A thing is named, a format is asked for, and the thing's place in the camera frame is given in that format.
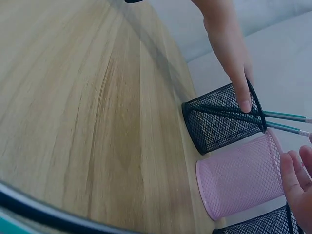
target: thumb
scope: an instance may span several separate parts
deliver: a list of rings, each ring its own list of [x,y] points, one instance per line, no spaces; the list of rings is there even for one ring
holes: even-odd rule
[[[242,73],[239,76],[230,77],[230,79],[233,83],[234,91],[236,93],[236,99],[240,109],[244,113],[250,112],[250,110],[252,109],[252,103],[245,73]]]
[[[280,156],[280,168],[285,196],[289,206],[293,209],[295,208],[294,204],[304,191],[300,187],[298,178],[295,174],[293,160],[289,154],[282,154]]]

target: mesh pen holder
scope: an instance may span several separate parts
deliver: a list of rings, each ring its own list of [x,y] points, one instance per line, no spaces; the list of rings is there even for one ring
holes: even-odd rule
[[[248,221],[223,229],[213,234],[303,234],[288,204]]]
[[[252,102],[247,114],[240,110],[232,84],[182,104],[186,127],[202,155],[266,131],[261,105],[248,80],[247,83]]]
[[[283,195],[281,153],[269,129],[240,147],[197,161],[198,188],[210,218],[218,220]]]

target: fingernail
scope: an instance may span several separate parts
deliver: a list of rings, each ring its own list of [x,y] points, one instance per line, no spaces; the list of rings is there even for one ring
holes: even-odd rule
[[[240,108],[241,108],[242,112],[248,113],[248,112],[251,111],[252,106],[251,106],[251,104],[250,104],[249,101],[243,101],[243,102],[241,103]]]

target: wood grain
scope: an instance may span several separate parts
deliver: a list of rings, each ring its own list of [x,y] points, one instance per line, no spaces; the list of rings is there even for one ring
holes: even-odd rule
[[[211,233],[192,80],[148,2],[2,0],[0,31],[0,179],[106,224]]]

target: black mesh pen holder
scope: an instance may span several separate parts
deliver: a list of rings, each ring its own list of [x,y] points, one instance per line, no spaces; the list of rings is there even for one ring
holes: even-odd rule
[[[216,229],[213,234],[303,234],[288,204],[257,218]]]
[[[240,110],[232,84],[182,104],[186,127],[202,155],[266,131],[261,105],[248,80],[247,83],[252,102],[249,113]]]

